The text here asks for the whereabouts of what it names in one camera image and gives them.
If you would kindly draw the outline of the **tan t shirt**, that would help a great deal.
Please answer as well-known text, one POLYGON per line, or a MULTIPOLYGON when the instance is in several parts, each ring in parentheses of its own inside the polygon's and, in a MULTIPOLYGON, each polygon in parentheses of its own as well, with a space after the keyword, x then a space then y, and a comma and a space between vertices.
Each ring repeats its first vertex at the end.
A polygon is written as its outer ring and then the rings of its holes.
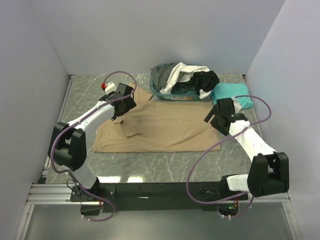
POLYGON ((201 152, 219 141, 218 132, 204 118, 211 102, 155 101, 137 87, 136 107, 96 131, 96 153, 201 152))

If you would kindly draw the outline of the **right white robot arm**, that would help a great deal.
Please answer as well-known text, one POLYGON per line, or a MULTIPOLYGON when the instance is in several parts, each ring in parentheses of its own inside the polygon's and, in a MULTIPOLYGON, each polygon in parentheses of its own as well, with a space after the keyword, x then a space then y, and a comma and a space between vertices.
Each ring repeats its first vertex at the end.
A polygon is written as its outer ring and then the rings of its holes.
POLYGON ((240 108, 240 104, 232 98, 218 99, 204 119, 221 134, 234 137, 251 161, 248 174, 222 177, 223 184, 219 187, 221 197, 230 200, 237 192, 250 193, 254 197, 288 192, 288 156, 264 142, 248 118, 238 111, 240 108))

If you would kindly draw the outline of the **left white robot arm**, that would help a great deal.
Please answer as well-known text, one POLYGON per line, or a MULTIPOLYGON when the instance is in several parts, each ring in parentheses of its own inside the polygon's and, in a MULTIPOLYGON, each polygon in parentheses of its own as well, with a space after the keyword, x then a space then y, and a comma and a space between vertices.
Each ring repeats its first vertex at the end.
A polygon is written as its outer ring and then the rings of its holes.
POLYGON ((51 166, 57 173, 67 173, 75 178, 88 201, 99 197, 100 188, 98 178, 86 164, 87 134, 105 121, 115 120, 132 110, 136 106, 132 97, 135 90, 135 87, 119 83, 114 91, 102 96, 80 117, 54 125, 48 150, 51 166))

